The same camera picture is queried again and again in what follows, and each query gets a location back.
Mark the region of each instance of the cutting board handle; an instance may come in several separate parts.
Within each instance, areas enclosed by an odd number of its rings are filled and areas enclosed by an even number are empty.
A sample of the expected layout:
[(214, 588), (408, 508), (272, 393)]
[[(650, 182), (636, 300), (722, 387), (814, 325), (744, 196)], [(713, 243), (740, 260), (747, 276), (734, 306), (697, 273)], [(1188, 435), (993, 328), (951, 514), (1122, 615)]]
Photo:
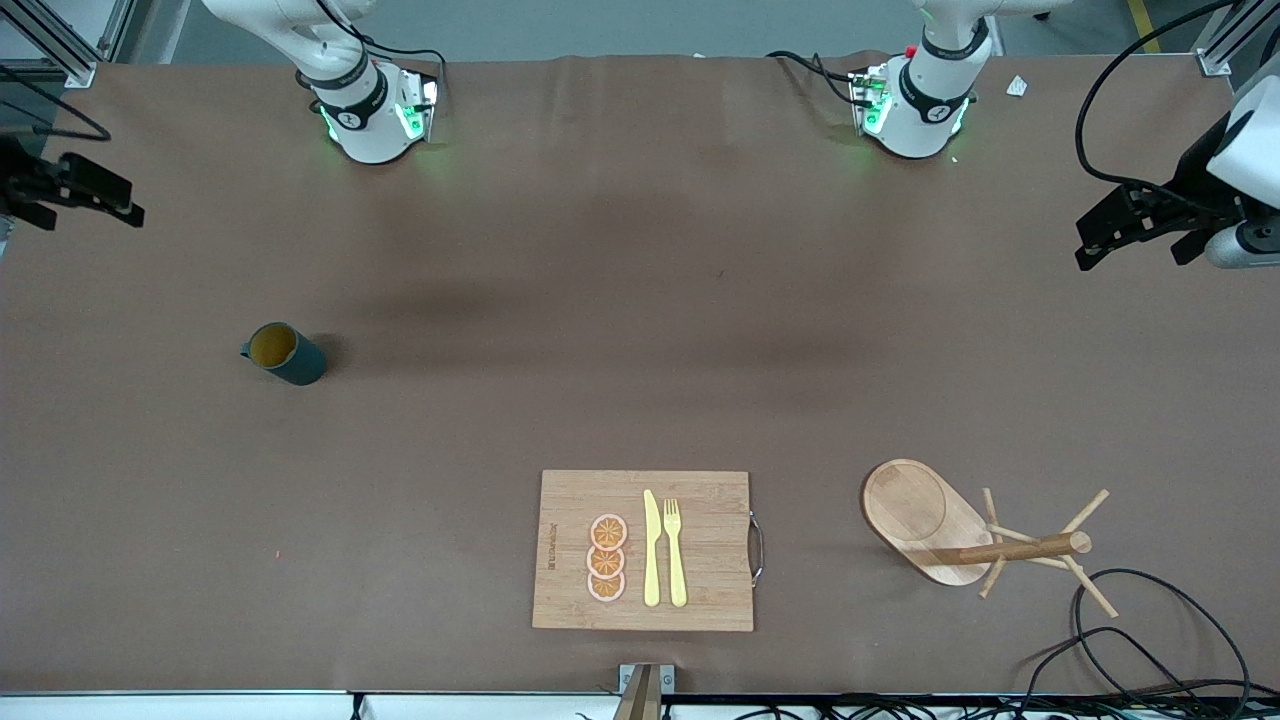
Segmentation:
[[(755, 570), (751, 573), (751, 587), (754, 588), (755, 583), (760, 582), (760, 574), (764, 573), (764, 530), (760, 529), (760, 523), (759, 520), (755, 519), (754, 510), (748, 510), (746, 516), (751, 521), (751, 528), (750, 528), (751, 534), (755, 536)], [(748, 538), (746, 541), (746, 550), (748, 550), (748, 562), (750, 562), (750, 553), (751, 553), (750, 538)]]

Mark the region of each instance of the dark green mug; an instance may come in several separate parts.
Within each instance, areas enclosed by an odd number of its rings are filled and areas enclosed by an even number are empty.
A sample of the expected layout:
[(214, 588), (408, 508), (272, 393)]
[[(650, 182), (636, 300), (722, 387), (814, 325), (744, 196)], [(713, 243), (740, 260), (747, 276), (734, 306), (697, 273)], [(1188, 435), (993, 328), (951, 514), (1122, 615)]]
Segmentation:
[(324, 374), (324, 352), (288, 323), (269, 323), (241, 346), (241, 355), (268, 373), (296, 386), (311, 384)]

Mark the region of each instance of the floor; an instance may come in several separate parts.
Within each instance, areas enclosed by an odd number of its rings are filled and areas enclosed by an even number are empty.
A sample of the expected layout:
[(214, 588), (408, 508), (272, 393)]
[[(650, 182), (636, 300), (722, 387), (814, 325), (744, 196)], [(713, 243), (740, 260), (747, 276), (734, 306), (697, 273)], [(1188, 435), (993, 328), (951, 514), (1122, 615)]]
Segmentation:
[[(134, 28), (122, 55), (127, 61), (285, 61), (266, 42), (215, 18), (202, 0), (138, 3)], [(1000, 37), (1009, 55), (1112, 54), (1137, 40), (1139, 27), (1160, 26), (1201, 4), (1075, 0), (1053, 10), (1044, 22), (1025, 15), (1001, 18)], [(919, 15), (908, 0), (559, 0), (552, 5), (384, 0), (358, 26), (384, 45), (434, 47), (458, 61), (617, 54), (758, 56), (781, 49), (838, 56), (869, 47), (895, 51), (920, 37)], [(1169, 33), (1160, 41), (1161, 50), (1187, 51), (1202, 26), (1198, 20)], [(1260, 38), (1233, 63), (1238, 81), (1258, 67), (1261, 45)], [(0, 44), (0, 56), (12, 55), (4, 50)], [(51, 104), (14, 83), (0, 83), (0, 100), (46, 119), (54, 113)], [(0, 124), (29, 122), (12, 108), (0, 106)]]

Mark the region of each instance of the yellow fork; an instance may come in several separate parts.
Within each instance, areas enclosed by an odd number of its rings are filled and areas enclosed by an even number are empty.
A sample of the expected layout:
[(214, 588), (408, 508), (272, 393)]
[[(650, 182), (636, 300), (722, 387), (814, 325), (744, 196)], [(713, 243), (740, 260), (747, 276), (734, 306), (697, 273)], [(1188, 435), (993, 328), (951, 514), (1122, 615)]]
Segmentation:
[(671, 603), (684, 607), (689, 591), (685, 588), (685, 564), (680, 559), (680, 502), (676, 500), (662, 501), (662, 529), (671, 542)]

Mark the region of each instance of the wooden cutting board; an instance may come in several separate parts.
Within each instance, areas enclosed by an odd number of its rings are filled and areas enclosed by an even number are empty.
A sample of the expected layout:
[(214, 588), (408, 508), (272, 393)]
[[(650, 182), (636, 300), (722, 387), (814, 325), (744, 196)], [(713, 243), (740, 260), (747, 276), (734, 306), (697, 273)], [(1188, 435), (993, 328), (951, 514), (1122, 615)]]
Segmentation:
[[(689, 603), (671, 605), (668, 538), (658, 539), (662, 602), (644, 603), (644, 491), (662, 511), (680, 501), (680, 551)], [(746, 473), (544, 470), (534, 577), (534, 626), (588, 630), (722, 630), (754, 628), (751, 568), (748, 560), (749, 484)], [(627, 524), (626, 589), (613, 602), (588, 592), (586, 553), (591, 523), (605, 512)]]

